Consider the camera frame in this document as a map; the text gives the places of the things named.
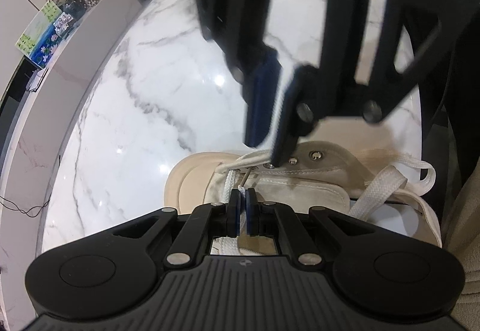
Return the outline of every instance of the blue gripper pad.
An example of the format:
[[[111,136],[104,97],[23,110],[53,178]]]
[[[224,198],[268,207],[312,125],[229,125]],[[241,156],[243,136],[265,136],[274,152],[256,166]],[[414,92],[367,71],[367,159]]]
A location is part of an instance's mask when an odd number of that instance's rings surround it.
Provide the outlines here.
[[[263,63],[254,71],[250,82],[251,95],[247,102],[245,125],[245,145],[249,147],[257,147],[270,130],[281,69],[277,55],[273,49],[267,51]]]

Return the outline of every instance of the metal eyelet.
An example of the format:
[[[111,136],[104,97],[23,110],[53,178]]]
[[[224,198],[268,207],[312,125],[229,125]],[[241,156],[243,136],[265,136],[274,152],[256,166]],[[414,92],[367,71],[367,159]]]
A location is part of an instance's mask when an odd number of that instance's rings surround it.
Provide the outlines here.
[[[318,161],[323,158],[323,153],[321,151],[311,151],[308,157],[313,161]]]

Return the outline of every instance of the marble table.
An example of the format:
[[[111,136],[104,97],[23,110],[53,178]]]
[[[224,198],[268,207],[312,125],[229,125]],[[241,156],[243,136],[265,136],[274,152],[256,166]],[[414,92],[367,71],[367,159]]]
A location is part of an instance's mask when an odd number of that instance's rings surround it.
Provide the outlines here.
[[[272,0],[265,42],[279,52],[280,93],[296,64],[318,64],[325,2]],[[368,78],[385,4],[370,2],[359,80]],[[404,67],[412,57],[404,32],[397,65]],[[274,123],[280,104],[278,99]],[[242,144],[244,116],[241,87],[218,46],[202,39],[194,0],[153,0],[119,43],[73,128],[53,187],[42,250],[161,208],[169,172],[189,154],[248,151]],[[272,137],[261,147],[271,146]],[[314,137],[352,152],[385,147],[420,157],[418,90],[382,125],[327,120]],[[403,172],[419,178],[416,171]]]

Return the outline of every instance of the floral painting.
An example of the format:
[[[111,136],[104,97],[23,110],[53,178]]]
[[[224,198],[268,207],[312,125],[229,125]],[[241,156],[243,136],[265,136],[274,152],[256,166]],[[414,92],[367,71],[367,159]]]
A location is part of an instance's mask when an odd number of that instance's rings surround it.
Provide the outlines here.
[[[41,67],[45,66],[61,41],[53,27],[53,22],[59,17],[61,11],[53,1],[47,1],[15,45],[25,56]]]

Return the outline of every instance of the white shoelace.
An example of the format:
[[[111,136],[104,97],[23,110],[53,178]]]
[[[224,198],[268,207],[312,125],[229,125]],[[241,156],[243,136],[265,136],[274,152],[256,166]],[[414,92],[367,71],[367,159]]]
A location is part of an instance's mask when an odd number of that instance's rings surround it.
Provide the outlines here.
[[[398,171],[393,165],[386,166],[381,170],[375,178],[369,183],[360,198],[356,201],[349,211],[349,216],[366,221],[374,210],[379,208],[385,201],[392,196],[398,189],[405,187],[405,189],[423,196],[428,192],[435,183],[435,169],[430,163],[418,160],[406,154],[399,154],[386,150],[369,151],[370,159],[379,157],[394,158],[398,163],[415,169],[426,169],[427,175],[418,183],[408,183],[407,178]],[[255,151],[239,157],[233,164],[229,164],[229,171],[226,176],[225,185],[223,188],[221,201],[227,204],[230,200],[230,193],[238,182],[240,176],[240,169],[245,169],[251,166],[268,163],[270,159],[270,151]],[[245,212],[240,218],[240,232],[244,233],[246,223]],[[214,240],[212,246],[212,254],[217,255],[234,255],[234,256],[253,256],[262,255],[260,253],[250,251],[248,249],[239,248],[237,238],[222,237]]]

